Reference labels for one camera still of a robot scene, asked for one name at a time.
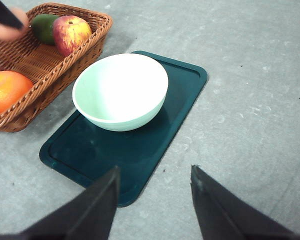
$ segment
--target green mango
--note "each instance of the green mango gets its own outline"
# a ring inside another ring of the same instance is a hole
[[[55,45],[53,25],[57,18],[58,15],[39,14],[31,21],[33,34],[43,44]]]

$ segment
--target wicker basket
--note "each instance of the wicker basket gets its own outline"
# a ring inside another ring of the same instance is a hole
[[[34,83],[28,93],[0,114],[0,131],[17,132],[27,127],[85,68],[96,61],[112,25],[111,17],[104,13],[58,3],[44,3],[27,12],[30,21],[38,14],[78,16],[89,23],[92,35],[67,57],[63,57],[55,46],[41,44],[31,28],[19,40],[0,41],[0,71],[19,72]]]

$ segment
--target concrete floor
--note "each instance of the concrete floor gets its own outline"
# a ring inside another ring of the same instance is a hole
[[[3,0],[25,11],[42,0]],[[300,233],[300,0],[56,0],[112,16],[106,56],[143,50],[203,67],[209,81],[110,240],[198,240],[191,165]],[[39,159],[74,112],[70,85],[23,131],[0,132],[0,233],[83,191]]]

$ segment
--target red apple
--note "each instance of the red apple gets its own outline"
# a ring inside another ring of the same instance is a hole
[[[53,22],[52,33],[55,45],[63,56],[70,55],[91,34],[89,24],[78,16],[61,16]]]

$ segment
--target dark green tray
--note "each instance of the dark green tray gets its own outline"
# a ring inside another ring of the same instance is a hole
[[[138,129],[115,132],[93,125],[76,110],[39,153],[44,164],[85,188],[119,166],[119,207],[138,198],[207,81],[206,71],[199,66],[144,51],[133,53],[157,60],[168,74],[159,113]]]

